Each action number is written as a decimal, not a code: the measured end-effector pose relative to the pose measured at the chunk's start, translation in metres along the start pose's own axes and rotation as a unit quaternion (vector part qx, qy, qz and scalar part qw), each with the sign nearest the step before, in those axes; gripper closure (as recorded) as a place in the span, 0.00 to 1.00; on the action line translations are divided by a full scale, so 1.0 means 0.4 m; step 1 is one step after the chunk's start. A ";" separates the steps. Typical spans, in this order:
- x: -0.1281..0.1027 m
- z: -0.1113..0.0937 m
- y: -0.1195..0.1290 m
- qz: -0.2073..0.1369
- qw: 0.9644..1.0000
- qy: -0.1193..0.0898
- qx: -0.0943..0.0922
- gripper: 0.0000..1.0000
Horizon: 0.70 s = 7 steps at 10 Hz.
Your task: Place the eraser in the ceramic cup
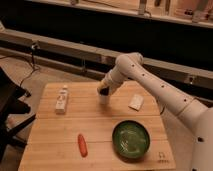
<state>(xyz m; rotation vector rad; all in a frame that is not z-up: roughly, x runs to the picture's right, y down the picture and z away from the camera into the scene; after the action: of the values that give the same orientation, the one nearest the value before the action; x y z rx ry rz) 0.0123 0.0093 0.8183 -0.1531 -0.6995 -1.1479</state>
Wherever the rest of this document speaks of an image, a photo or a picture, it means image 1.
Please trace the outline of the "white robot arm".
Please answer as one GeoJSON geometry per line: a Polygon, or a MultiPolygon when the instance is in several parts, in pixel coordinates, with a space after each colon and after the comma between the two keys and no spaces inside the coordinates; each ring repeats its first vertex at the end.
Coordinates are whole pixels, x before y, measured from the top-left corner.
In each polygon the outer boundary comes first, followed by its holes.
{"type": "Polygon", "coordinates": [[[103,94],[107,90],[110,96],[127,78],[137,81],[194,134],[190,171],[213,171],[213,107],[147,71],[143,56],[137,52],[119,55],[97,91],[103,94]]]}

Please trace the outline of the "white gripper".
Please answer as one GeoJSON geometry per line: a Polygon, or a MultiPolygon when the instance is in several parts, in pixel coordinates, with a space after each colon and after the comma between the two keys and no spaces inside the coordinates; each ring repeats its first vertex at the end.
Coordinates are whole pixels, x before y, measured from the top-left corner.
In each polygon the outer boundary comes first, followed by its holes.
{"type": "Polygon", "coordinates": [[[97,91],[99,94],[108,96],[119,88],[119,75],[113,71],[108,72],[100,81],[97,91]]]}

